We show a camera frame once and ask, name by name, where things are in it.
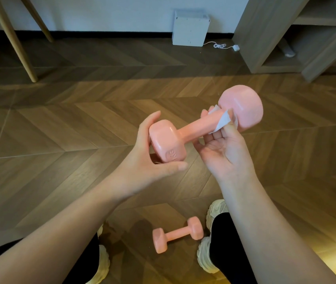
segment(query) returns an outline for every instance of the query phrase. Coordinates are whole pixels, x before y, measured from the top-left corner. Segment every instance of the wooden table leg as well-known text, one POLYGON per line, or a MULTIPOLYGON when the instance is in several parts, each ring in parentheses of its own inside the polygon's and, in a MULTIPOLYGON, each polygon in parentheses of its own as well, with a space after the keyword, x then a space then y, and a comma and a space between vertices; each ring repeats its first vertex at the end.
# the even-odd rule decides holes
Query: wooden table leg
POLYGON ((17 35, 14 32, 14 28, 12 26, 12 23, 10 23, 9 17, 7 16, 4 7, 1 4, 0 1, 0 24, 1 27, 4 29, 7 37, 9 38, 10 43, 12 44, 15 52, 17 53, 22 65, 24 66, 26 72, 28 73, 31 81, 37 82, 38 77, 35 74, 34 68, 32 67, 29 57, 24 51, 17 35))
POLYGON ((39 28, 45 34, 46 38, 53 42, 54 38, 52 38, 50 31, 46 27, 45 23, 43 22, 42 18, 38 14, 37 10, 35 9, 33 3, 30 0, 21 0, 22 3, 25 5, 26 9, 30 12, 30 15, 34 18, 35 22, 37 22, 39 28))

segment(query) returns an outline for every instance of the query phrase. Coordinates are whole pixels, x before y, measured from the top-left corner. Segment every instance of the pink dumbbell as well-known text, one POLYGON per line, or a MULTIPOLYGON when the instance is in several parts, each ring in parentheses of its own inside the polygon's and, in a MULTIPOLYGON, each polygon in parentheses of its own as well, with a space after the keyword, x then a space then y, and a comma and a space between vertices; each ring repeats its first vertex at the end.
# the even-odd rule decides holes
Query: pink dumbbell
POLYGON ((225 90, 218 106, 220 110, 178 130, 169 120, 160 120, 152 124, 149 128, 152 146, 161 160, 183 161, 186 157, 184 144, 214 131, 222 115, 229 109, 230 119, 237 119, 238 131, 244 131, 262 119, 261 99, 253 89, 245 85, 236 85, 225 90))
POLYGON ((188 226, 164 233, 162 228, 156 228, 152 231, 152 238, 157 253, 163 253, 167 250, 167 242, 190 234, 194 240, 203 238, 203 228, 198 217, 194 216, 188 219, 188 226))

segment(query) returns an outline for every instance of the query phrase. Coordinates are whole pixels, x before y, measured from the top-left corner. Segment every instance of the pant leg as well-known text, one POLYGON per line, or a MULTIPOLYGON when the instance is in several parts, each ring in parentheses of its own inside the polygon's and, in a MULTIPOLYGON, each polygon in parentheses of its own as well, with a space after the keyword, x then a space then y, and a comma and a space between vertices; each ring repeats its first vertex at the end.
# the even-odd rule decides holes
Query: pant leg
MULTIPOLYGON (((0 246, 0 255, 6 252, 8 249, 12 248, 22 239, 6 243, 0 246)), ((63 281, 64 284, 68 283, 78 283, 85 284, 90 279, 93 278, 98 269, 99 262, 99 240, 97 233, 90 240, 88 246, 85 248, 84 252, 81 254, 79 259, 76 261, 75 265, 72 267, 71 271, 68 273, 66 279, 63 281)))
POLYGON ((257 284, 228 212, 219 214, 213 221, 209 254, 212 263, 232 284, 257 284))

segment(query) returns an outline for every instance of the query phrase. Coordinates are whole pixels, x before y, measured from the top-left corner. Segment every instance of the white sneaker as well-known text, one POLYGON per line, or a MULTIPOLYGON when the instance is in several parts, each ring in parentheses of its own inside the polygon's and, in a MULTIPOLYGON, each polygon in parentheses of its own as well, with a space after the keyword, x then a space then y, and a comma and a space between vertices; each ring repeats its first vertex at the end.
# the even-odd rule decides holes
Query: white sneaker
MULTIPOLYGON (((99 237, 102 234, 103 226, 98 229, 97 236, 99 237)), ((107 274, 109 273, 109 267, 110 267, 110 259, 109 254, 106 251, 106 248, 104 245, 99 245, 99 261, 98 261, 98 269, 95 275, 92 279, 90 279, 86 284, 99 284, 102 282, 102 280, 105 279, 107 274)))
POLYGON ((224 199, 218 199, 210 205, 206 213, 206 227, 210 230, 210 236, 202 239, 197 251, 197 260, 200 267, 207 273, 217 273, 219 271, 210 259, 211 228, 215 217, 223 212, 229 212, 226 202, 224 199))

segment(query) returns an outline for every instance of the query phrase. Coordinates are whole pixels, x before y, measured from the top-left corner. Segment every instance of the fingernail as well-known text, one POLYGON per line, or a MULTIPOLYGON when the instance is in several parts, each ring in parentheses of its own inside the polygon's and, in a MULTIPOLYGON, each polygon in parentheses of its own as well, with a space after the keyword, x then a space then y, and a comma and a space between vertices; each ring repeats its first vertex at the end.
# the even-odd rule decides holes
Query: fingernail
POLYGON ((188 164, 186 162, 179 163, 179 171, 186 170, 188 168, 188 164))

